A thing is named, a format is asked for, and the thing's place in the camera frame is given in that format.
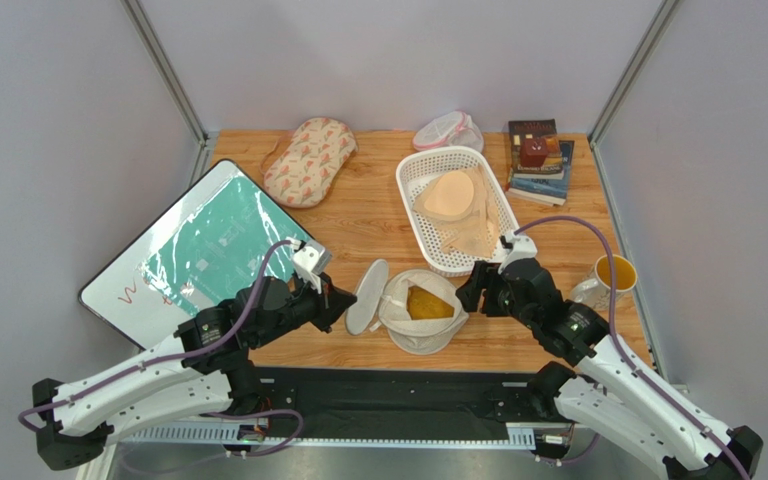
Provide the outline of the round white mesh laundry bag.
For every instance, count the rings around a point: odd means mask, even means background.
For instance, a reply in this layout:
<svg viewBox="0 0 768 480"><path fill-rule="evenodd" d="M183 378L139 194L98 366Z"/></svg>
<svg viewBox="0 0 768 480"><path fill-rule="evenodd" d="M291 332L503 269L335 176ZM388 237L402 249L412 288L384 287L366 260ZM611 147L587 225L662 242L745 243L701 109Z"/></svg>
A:
<svg viewBox="0 0 768 480"><path fill-rule="evenodd" d="M412 320L407 312L408 289L419 286L454 307L454 316ZM413 355L431 355L445 348L464 326L469 314L456 296L454 285L425 269L391 275L384 259L373 261L355 290L357 303L345 314L345 327L357 336L383 327L393 343Z"/></svg>

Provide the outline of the yellow bra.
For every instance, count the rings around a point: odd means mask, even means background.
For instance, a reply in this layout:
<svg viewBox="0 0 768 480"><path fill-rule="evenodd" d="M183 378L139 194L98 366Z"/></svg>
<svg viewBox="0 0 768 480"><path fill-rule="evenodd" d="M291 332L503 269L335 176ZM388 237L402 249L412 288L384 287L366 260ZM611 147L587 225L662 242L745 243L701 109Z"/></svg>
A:
<svg viewBox="0 0 768 480"><path fill-rule="evenodd" d="M419 286L411 286L408 289L407 312L412 320L445 319L454 316L454 307Z"/></svg>

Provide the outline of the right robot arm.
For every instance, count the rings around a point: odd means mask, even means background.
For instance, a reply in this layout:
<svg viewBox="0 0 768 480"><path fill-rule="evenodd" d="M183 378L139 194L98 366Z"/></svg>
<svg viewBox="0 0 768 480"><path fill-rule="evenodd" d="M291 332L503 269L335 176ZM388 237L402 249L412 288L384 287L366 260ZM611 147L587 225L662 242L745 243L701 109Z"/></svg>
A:
<svg viewBox="0 0 768 480"><path fill-rule="evenodd" d="M456 291L467 312L511 317L556 361L530 387L544 408L592 429L661 479L750 479L762 438L694 405L610 334L590 307L563 298L534 259L479 261Z"/></svg>

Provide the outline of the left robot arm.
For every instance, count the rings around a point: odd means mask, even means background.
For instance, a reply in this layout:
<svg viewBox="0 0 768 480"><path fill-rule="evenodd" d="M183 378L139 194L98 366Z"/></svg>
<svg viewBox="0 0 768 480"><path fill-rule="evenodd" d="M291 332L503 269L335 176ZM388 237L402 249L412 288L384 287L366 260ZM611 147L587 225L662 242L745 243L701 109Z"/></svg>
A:
<svg viewBox="0 0 768 480"><path fill-rule="evenodd" d="M328 333L356 301L333 285L266 276L200 311L159 344L100 374L32 389L44 424L36 448L53 471L75 468L146 428L197 415L262 413L267 394L250 351L310 323Z"/></svg>

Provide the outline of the beige bra in basket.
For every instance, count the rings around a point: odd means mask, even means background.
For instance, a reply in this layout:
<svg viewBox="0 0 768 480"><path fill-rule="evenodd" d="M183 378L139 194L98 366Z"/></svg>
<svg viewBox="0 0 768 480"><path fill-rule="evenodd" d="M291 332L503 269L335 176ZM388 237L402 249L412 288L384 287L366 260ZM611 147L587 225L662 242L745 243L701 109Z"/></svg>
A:
<svg viewBox="0 0 768 480"><path fill-rule="evenodd" d="M413 210L438 232L443 253L493 256L500 216L481 168L454 170L432 180L414 200Z"/></svg>

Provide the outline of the pink-trimmed mesh bag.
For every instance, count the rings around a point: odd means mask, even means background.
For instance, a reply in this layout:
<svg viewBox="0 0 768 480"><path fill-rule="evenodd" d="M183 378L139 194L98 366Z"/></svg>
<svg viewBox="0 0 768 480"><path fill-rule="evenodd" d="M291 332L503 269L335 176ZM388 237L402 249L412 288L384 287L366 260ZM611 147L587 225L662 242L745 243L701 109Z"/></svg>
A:
<svg viewBox="0 0 768 480"><path fill-rule="evenodd" d="M435 118L418 130L412 140L417 151L462 146L482 152L485 141L472 117L460 110Z"/></svg>

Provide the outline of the white perforated plastic basket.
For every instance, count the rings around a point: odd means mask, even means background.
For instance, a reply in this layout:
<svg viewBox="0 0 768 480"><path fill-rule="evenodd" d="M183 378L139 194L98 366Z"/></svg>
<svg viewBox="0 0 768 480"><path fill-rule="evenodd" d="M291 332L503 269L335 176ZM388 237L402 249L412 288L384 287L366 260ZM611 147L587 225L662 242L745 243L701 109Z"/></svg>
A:
<svg viewBox="0 0 768 480"><path fill-rule="evenodd" d="M476 261L500 262L500 237L518 222L485 157L461 146L414 153L395 178L429 268L444 277L470 273Z"/></svg>

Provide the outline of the white mug yellow inside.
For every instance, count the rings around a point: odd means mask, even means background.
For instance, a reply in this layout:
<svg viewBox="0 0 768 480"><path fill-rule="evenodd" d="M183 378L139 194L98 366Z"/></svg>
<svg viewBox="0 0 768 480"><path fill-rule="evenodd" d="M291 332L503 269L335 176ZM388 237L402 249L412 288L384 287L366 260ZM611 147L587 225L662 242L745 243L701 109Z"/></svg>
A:
<svg viewBox="0 0 768 480"><path fill-rule="evenodd" d="M594 310L606 311L610 300L620 300L631 293L638 283L635 266L620 255L612 256L614 272L610 271L607 255L598 258L590 271L570 292L570 299Z"/></svg>

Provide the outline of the stack of books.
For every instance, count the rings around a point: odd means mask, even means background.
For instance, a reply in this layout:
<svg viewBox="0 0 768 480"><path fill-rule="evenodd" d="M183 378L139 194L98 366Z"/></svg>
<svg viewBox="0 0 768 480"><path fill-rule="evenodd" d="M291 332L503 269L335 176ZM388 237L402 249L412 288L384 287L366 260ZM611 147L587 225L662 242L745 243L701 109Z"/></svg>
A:
<svg viewBox="0 0 768 480"><path fill-rule="evenodd" d="M558 137L555 119L508 122L509 197L561 206L568 198L574 142Z"/></svg>

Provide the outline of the whiteboard with green sheet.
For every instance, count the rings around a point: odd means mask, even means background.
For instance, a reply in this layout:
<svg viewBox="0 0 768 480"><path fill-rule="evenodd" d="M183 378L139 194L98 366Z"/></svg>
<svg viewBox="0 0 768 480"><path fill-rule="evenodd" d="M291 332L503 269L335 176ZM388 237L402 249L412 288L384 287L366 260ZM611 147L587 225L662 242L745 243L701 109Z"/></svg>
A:
<svg viewBox="0 0 768 480"><path fill-rule="evenodd" d="M307 232L231 160L191 186L79 294L140 348L250 286L265 252Z"/></svg>

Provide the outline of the floral fabric pouch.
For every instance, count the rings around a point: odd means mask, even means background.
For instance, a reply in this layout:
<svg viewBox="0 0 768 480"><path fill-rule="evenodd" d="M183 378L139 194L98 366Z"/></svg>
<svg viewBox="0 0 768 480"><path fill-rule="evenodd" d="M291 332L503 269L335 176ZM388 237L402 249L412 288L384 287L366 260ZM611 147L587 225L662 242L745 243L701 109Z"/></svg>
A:
<svg viewBox="0 0 768 480"><path fill-rule="evenodd" d="M276 160L261 163L263 188L284 207L313 208L325 200L338 173L357 151L354 132L344 122L308 119L292 133Z"/></svg>

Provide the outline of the dark red cube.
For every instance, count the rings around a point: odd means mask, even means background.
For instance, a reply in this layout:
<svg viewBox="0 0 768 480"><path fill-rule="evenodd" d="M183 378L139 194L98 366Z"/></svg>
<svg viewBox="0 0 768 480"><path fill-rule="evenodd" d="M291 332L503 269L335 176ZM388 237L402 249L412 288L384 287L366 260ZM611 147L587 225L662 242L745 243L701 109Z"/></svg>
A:
<svg viewBox="0 0 768 480"><path fill-rule="evenodd" d="M539 169L548 157L546 140L541 137L524 138L520 141L519 165L522 168Z"/></svg>

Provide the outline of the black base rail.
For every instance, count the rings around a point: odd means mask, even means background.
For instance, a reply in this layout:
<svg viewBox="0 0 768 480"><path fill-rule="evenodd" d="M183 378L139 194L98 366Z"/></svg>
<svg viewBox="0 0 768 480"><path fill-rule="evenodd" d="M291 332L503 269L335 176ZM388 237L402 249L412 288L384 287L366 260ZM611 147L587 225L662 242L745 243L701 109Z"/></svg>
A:
<svg viewBox="0 0 768 480"><path fill-rule="evenodd" d="M266 402L303 440L505 441L560 458L570 426L529 399L530 373L259 367Z"/></svg>

